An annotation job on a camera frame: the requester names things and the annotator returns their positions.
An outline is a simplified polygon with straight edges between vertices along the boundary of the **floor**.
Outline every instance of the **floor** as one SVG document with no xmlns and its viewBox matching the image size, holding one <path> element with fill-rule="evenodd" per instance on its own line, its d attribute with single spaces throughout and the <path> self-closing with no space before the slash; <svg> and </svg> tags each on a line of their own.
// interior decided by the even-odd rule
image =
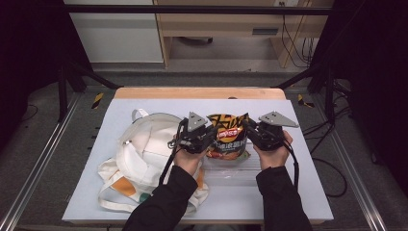
<svg viewBox="0 0 408 231">
<path fill-rule="evenodd" d="M 301 54 L 302 42 L 297 47 Z M 293 59 L 296 65 L 305 64 L 296 56 Z M 168 68 L 160 64 L 95 64 L 94 67 L 105 78 L 126 86 L 179 87 L 270 87 L 305 69 L 294 64 L 281 68 L 270 42 L 264 38 L 214 38 L 213 43 L 178 38 L 173 43 Z M 30 96 L 30 105 L 21 126 L 0 156 L 0 217 L 4 218 L 12 212 L 16 218 L 13 224 L 15 230 L 120 229 L 117 224 L 111 224 L 109 228 L 107 224 L 78 227 L 61 221 L 104 112 L 115 93 L 91 79 L 86 78 L 86 82 L 89 88 L 79 97 L 78 93 L 71 94 L 69 90 L 69 99 L 76 100 L 78 97 L 78 107 L 69 121 L 75 126 L 68 124 L 57 143 L 49 147 L 48 140 L 59 126 L 56 121 L 59 115 L 57 86 L 50 85 Z M 303 129 L 325 120 L 319 109 L 322 108 L 319 105 L 323 105 L 323 97 L 321 94 L 308 94 L 305 89 L 307 83 L 308 80 L 302 80 L 285 90 Z M 104 92 L 104 98 L 98 109 L 92 110 L 90 106 L 98 92 Z M 306 104 L 298 103 L 300 94 Z M 344 97 L 339 96 L 336 101 L 338 112 L 347 107 Z M 350 115 L 349 111 L 339 115 L 335 130 L 313 153 L 313 157 L 336 166 L 345 174 L 348 182 L 344 196 L 328 197 L 335 219 L 314 226 L 314 229 L 408 230 L 407 198 L 398 189 L 387 168 L 371 162 L 370 149 Z M 316 137 L 324 135 L 326 129 L 323 126 L 313 136 L 305 137 L 310 150 L 318 144 Z M 30 187 L 26 180 L 33 177 L 32 170 L 38 167 L 41 158 L 46 167 L 41 168 L 41 178 Z M 344 167 L 347 158 L 352 163 L 352 169 Z M 343 190 L 343 181 L 334 168 L 320 162 L 315 162 L 315 165 L 327 193 L 337 194 Z M 19 197 L 23 197 L 22 202 L 16 203 L 15 199 Z"/>
</svg>

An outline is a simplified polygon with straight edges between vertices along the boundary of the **white table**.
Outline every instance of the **white table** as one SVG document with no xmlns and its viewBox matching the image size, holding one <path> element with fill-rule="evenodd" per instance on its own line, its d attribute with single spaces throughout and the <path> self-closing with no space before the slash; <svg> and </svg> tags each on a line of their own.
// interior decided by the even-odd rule
<svg viewBox="0 0 408 231">
<path fill-rule="evenodd" d="M 105 114 L 101 129 L 95 140 L 77 188 L 72 195 L 63 220 L 73 223 L 124 223 L 129 213 L 108 211 L 99 206 L 97 196 L 103 185 L 97 167 L 115 154 L 116 140 L 132 122 L 133 110 L 143 108 L 148 113 L 168 113 L 183 118 L 189 112 L 201 116 L 249 113 L 254 120 L 277 111 L 297 122 L 291 101 L 285 99 L 153 99 L 115 97 Z M 299 194 L 303 209 L 312 223 L 333 219 L 328 201 L 319 181 L 308 147 L 300 128 L 285 127 L 293 137 L 293 150 L 299 162 Z M 262 223 L 263 203 L 255 181 L 259 170 L 257 154 L 247 145 L 251 157 L 239 164 L 226 162 L 220 167 L 204 160 L 205 181 L 210 188 L 208 198 L 191 217 L 183 217 L 181 223 Z M 286 164 L 293 178 L 293 159 Z M 123 198 L 112 191 L 112 198 Z"/>
</svg>

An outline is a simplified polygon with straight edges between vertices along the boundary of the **metal frame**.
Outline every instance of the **metal frame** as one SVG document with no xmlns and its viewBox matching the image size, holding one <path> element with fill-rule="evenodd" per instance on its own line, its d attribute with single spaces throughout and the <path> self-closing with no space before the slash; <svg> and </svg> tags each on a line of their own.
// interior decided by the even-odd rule
<svg viewBox="0 0 408 231">
<path fill-rule="evenodd" d="M 349 10 L 333 10 L 330 8 L 283 8 L 283 7 L 230 7 L 230 6 L 145 6 L 145 5 L 64 5 L 64 6 L 39 6 L 44 10 L 64 11 L 68 13 L 218 13 L 218 14 L 285 14 L 285 15 L 331 15 L 336 13 L 346 13 Z M 312 67 L 306 70 L 306 73 L 300 74 L 293 78 L 291 82 L 298 81 L 306 76 L 309 72 L 314 72 L 318 67 Z M 38 158 L 36 165 L 27 178 L 23 188 L 14 201 L 11 209 L 6 216 L 1 220 L 0 230 L 13 230 L 17 225 L 32 193 L 34 192 L 39 179 L 44 172 L 53 152 L 64 133 L 68 122 L 70 121 L 75 107 L 79 101 L 80 94 L 74 93 L 74 97 L 69 105 L 69 110 L 66 112 L 64 119 L 57 124 L 53 135 L 48 144 L 44 147 L 41 155 Z M 351 163 L 348 155 L 340 141 L 337 133 L 334 132 L 332 140 L 338 149 L 339 159 L 346 170 L 347 178 L 351 182 L 351 187 L 354 190 L 356 197 L 362 207 L 371 230 L 386 230 L 385 224 L 379 215 L 375 205 L 364 186 L 364 183 L 359 177 L 355 167 Z"/>
</svg>

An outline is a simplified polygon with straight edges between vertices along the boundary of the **gray floor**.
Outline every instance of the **gray floor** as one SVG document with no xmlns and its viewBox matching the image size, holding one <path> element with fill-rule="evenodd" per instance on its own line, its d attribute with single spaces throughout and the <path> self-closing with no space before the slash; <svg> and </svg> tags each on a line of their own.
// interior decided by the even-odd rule
<svg viewBox="0 0 408 231">
<path fill-rule="evenodd" d="M 267 39 L 215 38 L 212 44 L 207 44 L 180 38 L 174 42 L 168 69 L 145 64 L 128 65 L 124 71 L 121 68 L 122 71 L 118 72 L 119 69 L 97 64 L 101 75 L 125 86 L 269 87 L 288 80 L 303 68 L 280 68 Z M 101 87 L 88 78 L 86 81 L 89 87 L 86 92 L 80 93 L 78 108 L 56 145 L 30 200 L 23 205 L 25 210 L 19 217 L 16 230 L 63 230 L 69 227 L 72 230 L 87 230 L 85 227 L 89 230 L 106 230 L 106 225 L 85 225 L 80 228 L 61 221 L 67 205 L 66 198 L 75 190 L 94 137 L 97 136 L 98 127 L 115 93 L 114 90 Z M 300 93 L 305 102 L 316 105 L 321 103 L 320 94 L 310 95 L 305 91 L 307 81 L 299 82 L 286 90 L 302 130 L 325 120 L 319 107 L 309 108 L 297 103 Z M 100 106 L 95 110 L 91 105 L 98 92 L 105 94 Z M 0 155 L 0 217 L 5 216 L 12 207 L 57 125 L 57 86 L 53 84 L 37 90 L 30 96 L 29 103 L 35 107 L 28 107 L 25 118 L 33 117 L 21 122 L 13 134 L 13 140 Z M 347 107 L 347 102 L 340 98 L 337 105 L 336 111 L 339 111 Z M 371 162 L 370 149 L 365 144 L 358 125 L 348 115 L 336 120 L 335 133 L 332 135 L 338 134 L 340 137 L 347 156 L 356 167 L 374 207 L 387 227 L 386 230 L 408 230 L 407 198 L 387 168 Z M 320 137 L 325 130 L 326 127 L 305 137 L 311 150 L 318 140 L 310 138 Z M 333 140 L 328 137 L 312 156 L 328 161 L 345 173 L 337 149 Z M 322 163 L 316 162 L 315 165 L 326 193 L 339 193 L 343 189 L 339 174 Z M 316 225 L 315 230 L 385 230 L 369 226 L 362 202 L 356 193 L 348 183 L 344 196 L 329 197 L 335 218 Z"/>
</svg>

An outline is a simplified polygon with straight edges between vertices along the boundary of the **chip bag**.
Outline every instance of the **chip bag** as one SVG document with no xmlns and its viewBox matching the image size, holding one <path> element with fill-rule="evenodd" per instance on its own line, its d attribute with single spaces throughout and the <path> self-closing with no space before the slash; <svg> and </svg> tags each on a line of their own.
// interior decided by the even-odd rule
<svg viewBox="0 0 408 231">
<path fill-rule="evenodd" d="M 246 151 L 246 131 L 242 122 L 249 120 L 249 115 L 241 116 L 214 114 L 208 115 L 213 126 L 219 126 L 217 140 L 209 147 L 207 156 L 221 160 L 241 160 L 249 157 Z"/>
</svg>

